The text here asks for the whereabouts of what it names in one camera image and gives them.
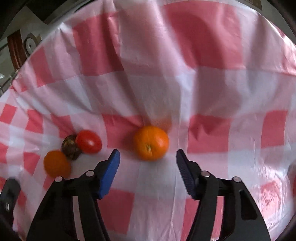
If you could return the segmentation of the small red tomato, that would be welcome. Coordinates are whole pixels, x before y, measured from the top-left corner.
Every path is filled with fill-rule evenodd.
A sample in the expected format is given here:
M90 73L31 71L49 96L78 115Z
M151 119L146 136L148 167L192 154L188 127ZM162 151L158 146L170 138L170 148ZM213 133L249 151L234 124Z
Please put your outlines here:
M96 154L102 149L100 136L90 130L82 130L75 138L76 146L85 154Z

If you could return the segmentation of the dark brown mangosteen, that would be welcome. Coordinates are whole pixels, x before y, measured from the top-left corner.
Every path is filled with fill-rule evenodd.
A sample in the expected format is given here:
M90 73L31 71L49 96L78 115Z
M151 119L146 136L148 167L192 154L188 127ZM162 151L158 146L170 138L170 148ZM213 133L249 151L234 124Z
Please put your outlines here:
M75 161L82 154L82 151L76 145L76 135L67 136L61 145L61 151L70 161Z

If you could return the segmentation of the orange mandarin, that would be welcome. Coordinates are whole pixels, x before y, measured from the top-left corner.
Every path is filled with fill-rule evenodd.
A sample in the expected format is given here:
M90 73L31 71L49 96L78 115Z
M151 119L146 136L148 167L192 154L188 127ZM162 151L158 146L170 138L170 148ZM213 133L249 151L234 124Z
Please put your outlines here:
M51 177L68 178L71 174L71 163L60 150L49 151L44 157L44 170Z

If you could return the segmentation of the orange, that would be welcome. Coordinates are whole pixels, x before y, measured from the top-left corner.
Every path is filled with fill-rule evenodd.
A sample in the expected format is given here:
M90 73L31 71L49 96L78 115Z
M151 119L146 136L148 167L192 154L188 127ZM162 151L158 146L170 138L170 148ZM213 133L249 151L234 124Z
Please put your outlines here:
M168 134L156 126L143 126L133 135L135 154L143 161L156 161L167 153L170 140Z

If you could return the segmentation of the red white checkered tablecloth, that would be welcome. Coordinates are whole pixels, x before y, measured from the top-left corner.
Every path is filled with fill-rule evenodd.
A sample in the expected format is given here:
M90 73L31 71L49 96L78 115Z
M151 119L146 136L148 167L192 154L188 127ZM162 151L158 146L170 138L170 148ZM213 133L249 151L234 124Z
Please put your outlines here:
M134 133L169 137L143 161ZM197 203L176 152L219 178L239 176L271 238L295 212L295 44L237 1L94 1L62 22L1 96L1 181L21 193L14 229L26 237L52 183L46 153L80 130L102 151L73 163L78 177L118 149L100 202L112 240L185 240Z

